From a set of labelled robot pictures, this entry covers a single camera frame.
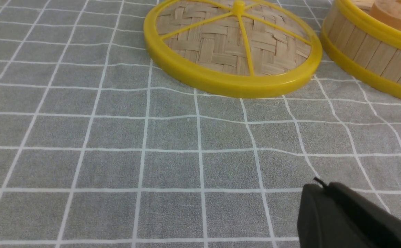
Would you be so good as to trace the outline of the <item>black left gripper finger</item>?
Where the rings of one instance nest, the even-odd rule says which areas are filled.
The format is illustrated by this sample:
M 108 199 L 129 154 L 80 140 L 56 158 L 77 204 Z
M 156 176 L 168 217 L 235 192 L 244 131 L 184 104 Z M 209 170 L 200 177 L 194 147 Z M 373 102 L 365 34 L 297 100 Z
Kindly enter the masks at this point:
M 401 220 L 339 182 L 303 186 L 301 248 L 401 248 Z

